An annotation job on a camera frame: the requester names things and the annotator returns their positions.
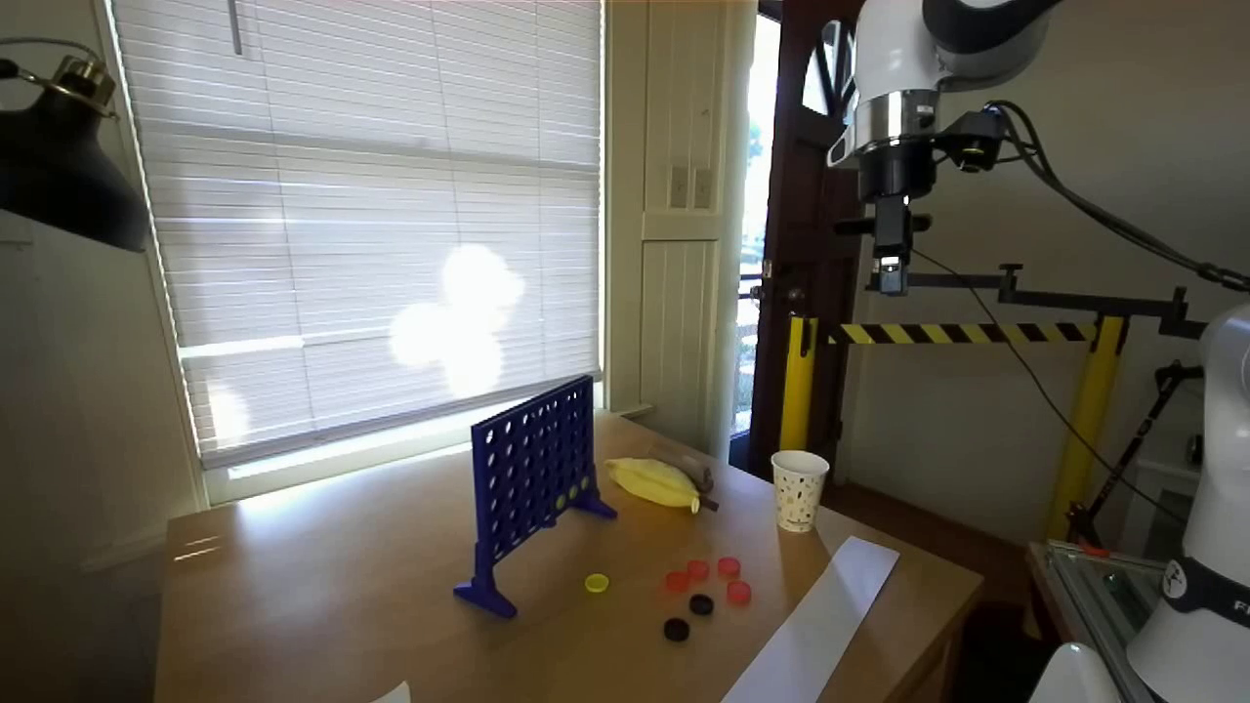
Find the black cable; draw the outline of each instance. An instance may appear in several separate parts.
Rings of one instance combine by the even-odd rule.
[[[1001,119],[1006,146],[1019,153],[1019,159],[1052,188],[1060,191],[1065,204],[1073,204],[1081,217],[1091,217],[1094,222],[1100,222],[1104,232],[1114,232],[1117,240],[1199,274],[1204,283],[1216,283],[1224,290],[1237,290],[1250,295],[1250,274],[1216,265],[1216,262],[1194,262],[1181,251],[1170,251],[1168,243],[1151,240],[1147,232],[1134,228],[1127,218],[1091,204],[1087,197],[1071,191],[1060,174],[1052,169],[1052,158],[1043,148],[1040,131],[1032,124],[1032,119],[1014,105],[1014,102],[989,102],[989,109]]]
[[[70,49],[90,55],[92,64],[103,58],[92,49],[84,45],[70,45],[70,38],[51,38],[51,36],[0,36],[0,49]]]
[[[937,262],[937,260],[931,260],[931,256],[920,256],[920,251],[915,251],[915,256],[918,256],[920,262],[945,269],[948,279],[958,279],[958,283],[967,290],[967,296],[976,300],[976,310],[979,310],[993,323],[1001,323],[997,312],[979,300],[976,286],[973,286],[965,274],[948,269],[945,262]],[[1052,408],[1052,415],[1065,426],[1065,434],[1094,458],[1094,467],[1096,467],[1100,473],[1109,473],[1109,481],[1126,485],[1137,502],[1151,506],[1163,519],[1170,519],[1170,524],[1181,524],[1181,528],[1189,524],[1185,515],[1168,512],[1157,498],[1147,498],[1142,485],[1117,477],[1114,467],[1094,451],[1094,442],[1081,439],[1077,426],[1062,415],[1062,408],[1053,403],[1053,395],[1045,392],[1045,382],[1040,378],[1040,373],[1019,356],[1019,348],[1014,348],[1010,340],[1006,340],[1002,348],[1014,356],[1014,365],[1022,366],[1022,376],[1032,378],[1032,389],[1040,392],[1040,399]]]

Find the floor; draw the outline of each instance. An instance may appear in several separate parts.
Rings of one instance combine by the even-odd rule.
[[[1052,644],[1043,644],[1032,627],[1022,549],[857,485],[834,485],[824,506],[948,563],[979,572],[983,593],[965,627],[954,701],[1027,703]]]

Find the window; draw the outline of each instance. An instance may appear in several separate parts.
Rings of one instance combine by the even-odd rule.
[[[113,0],[207,469],[599,373],[595,0]]]

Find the white paper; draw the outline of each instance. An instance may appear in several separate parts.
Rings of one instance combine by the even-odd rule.
[[[824,549],[831,549],[831,524],[819,512],[815,533]],[[780,629],[767,641],[767,649],[746,666],[746,671],[726,693],[726,703],[756,703],[756,701],[819,701],[831,668],[844,661],[861,622],[871,601],[884,593],[900,553],[844,538],[824,575],[811,583],[806,601],[780,622]]]
[[[383,701],[376,703],[414,703],[414,697],[406,693],[406,679],[398,687],[392,687]]]

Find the yellow black caution tape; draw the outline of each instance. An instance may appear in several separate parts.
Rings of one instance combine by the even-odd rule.
[[[824,343],[1081,343],[1094,323],[828,323]]]

